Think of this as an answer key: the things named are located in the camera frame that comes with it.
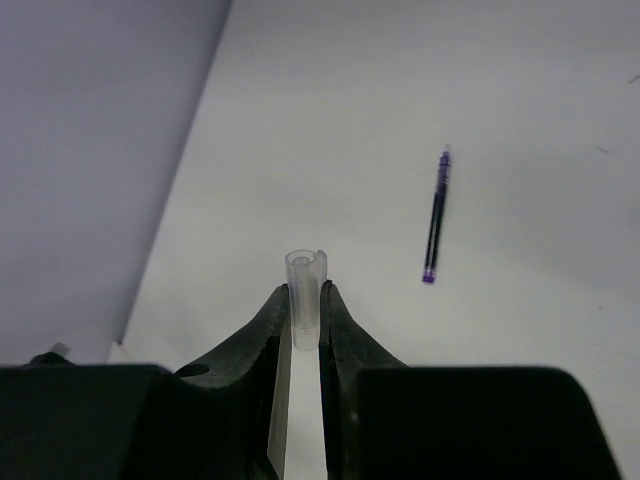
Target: gray wall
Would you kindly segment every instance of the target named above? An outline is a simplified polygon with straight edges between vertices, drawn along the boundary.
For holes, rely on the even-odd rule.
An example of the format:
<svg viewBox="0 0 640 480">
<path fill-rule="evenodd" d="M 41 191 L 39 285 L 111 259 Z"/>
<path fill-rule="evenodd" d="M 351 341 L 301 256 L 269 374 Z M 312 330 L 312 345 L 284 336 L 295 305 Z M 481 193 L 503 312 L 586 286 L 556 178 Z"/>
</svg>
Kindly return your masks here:
<svg viewBox="0 0 640 480">
<path fill-rule="evenodd" d="M 227 10 L 0 2 L 0 363 L 123 334 Z"/>
</svg>

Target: white table surface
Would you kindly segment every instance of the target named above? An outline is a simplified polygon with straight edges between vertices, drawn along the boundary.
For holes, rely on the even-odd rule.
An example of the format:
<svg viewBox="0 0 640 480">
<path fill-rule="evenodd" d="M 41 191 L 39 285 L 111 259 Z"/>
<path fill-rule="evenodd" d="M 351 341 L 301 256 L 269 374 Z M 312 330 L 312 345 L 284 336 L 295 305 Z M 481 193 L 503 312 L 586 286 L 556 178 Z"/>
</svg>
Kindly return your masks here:
<svg viewBox="0 0 640 480">
<path fill-rule="evenodd" d="M 126 350 L 191 361 L 285 281 L 287 252 L 322 248 L 409 364 L 571 372 L 640 478 L 638 25 L 638 0 L 236 0 Z M 286 474 L 319 479 L 317 353 L 293 360 Z"/>
</svg>

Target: purple pen cap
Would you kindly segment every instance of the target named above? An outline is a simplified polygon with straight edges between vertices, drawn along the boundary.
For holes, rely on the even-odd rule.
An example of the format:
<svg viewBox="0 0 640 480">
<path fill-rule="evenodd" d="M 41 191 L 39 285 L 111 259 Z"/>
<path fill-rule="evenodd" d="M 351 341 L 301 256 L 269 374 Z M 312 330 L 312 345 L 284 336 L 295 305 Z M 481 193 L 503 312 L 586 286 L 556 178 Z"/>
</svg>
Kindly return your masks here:
<svg viewBox="0 0 640 480">
<path fill-rule="evenodd" d="M 424 270 L 424 272 L 422 272 L 423 283 L 433 283 L 435 279 L 436 279 L 435 270 L 431 270 L 430 268 L 427 268 L 426 270 Z"/>
</svg>

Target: clear plastic tube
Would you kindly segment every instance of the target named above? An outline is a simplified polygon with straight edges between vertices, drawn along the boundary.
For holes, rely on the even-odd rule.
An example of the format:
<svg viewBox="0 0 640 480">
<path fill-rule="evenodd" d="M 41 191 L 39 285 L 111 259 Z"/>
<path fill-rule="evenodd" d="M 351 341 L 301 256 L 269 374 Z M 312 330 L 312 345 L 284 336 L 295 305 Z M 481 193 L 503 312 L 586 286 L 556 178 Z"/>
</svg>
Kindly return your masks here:
<svg viewBox="0 0 640 480">
<path fill-rule="evenodd" d="M 298 350 L 309 351 L 320 338 L 320 291 L 327 279 L 327 255 L 296 250 L 285 257 L 291 301 L 291 331 Z"/>
</svg>

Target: black pen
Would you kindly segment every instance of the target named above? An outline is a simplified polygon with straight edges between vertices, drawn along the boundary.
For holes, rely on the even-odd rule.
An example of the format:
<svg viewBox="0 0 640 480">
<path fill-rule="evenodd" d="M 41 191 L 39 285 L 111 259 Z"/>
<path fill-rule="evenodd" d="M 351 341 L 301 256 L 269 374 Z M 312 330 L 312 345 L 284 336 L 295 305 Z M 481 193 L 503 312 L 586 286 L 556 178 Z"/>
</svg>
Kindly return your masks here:
<svg viewBox="0 0 640 480">
<path fill-rule="evenodd" d="M 449 145 L 440 157 L 438 168 L 438 183 L 436 193 L 433 196 L 433 209 L 431 211 L 431 224 L 429 226 L 429 240 L 427 242 L 427 253 L 424 260 L 424 271 L 422 281 L 433 283 L 436 279 L 436 263 L 438 261 L 438 244 L 440 243 L 440 229 L 444 217 L 444 206 L 447 199 L 447 186 L 449 185 L 449 175 L 451 173 L 451 155 Z"/>
</svg>

